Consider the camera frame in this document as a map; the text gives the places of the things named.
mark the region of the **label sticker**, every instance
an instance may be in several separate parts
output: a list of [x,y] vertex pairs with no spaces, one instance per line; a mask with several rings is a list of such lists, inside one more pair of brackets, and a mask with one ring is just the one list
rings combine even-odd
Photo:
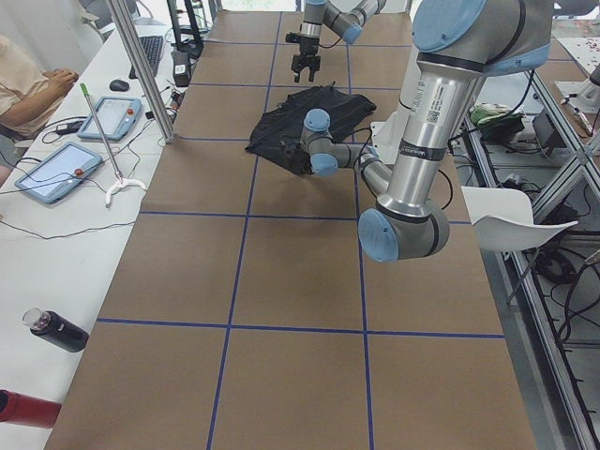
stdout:
[[412,101],[412,113],[422,122],[443,127],[452,105],[456,87],[453,84],[439,83],[433,92],[427,92],[427,84],[421,80]]

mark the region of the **bottle cap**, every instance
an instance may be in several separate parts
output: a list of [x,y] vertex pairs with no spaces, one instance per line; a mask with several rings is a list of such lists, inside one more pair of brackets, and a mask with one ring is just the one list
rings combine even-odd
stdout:
[[38,307],[32,307],[22,315],[23,324],[36,331],[43,330],[48,324],[49,319],[50,314]]

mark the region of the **keyboard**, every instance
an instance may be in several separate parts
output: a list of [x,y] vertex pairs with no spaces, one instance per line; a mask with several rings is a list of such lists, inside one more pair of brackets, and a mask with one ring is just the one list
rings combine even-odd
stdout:
[[[152,74],[156,77],[158,72],[158,63],[160,63],[160,57],[162,56],[162,46],[164,45],[165,39],[163,36],[142,36],[140,37],[143,51],[146,53],[148,63],[152,69]],[[133,80],[138,78],[135,74],[135,68],[131,66],[129,71],[129,78]]]

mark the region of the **beige shirt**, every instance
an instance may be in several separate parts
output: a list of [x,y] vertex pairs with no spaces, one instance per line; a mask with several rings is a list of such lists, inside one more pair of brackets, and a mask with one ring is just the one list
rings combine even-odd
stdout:
[[[12,105],[29,98],[48,87],[48,79],[42,75],[34,60],[25,49],[0,35],[0,115],[8,111]],[[52,106],[31,122],[14,129],[26,138],[34,137],[48,122],[62,99],[56,100]]]

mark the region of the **robotic arm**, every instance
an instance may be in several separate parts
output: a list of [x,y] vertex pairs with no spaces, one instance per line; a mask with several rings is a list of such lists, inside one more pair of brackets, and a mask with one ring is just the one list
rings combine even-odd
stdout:
[[308,68],[308,80],[314,81],[315,73],[321,68],[319,39],[323,25],[327,26],[349,44],[354,44],[363,32],[363,25],[379,14],[386,0],[363,0],[352,11],[344,13],[327,0],[307,0],[304,20],[298,33],[288,33],[286,42],[300,44],[300,53],[292,60],[293,80],[300,82],[300,72]]
[[328,116],[308,113],[301,145],[317,175],[354,167],[377,196],[359,219],[365,252],[380,262],[432,255],[448,220],[428,198],[452,132],[486,77],[537,68],[548,58],[550,0],[424,0],[413,24],[421,76],[394,169],[373,149],[333,143]]

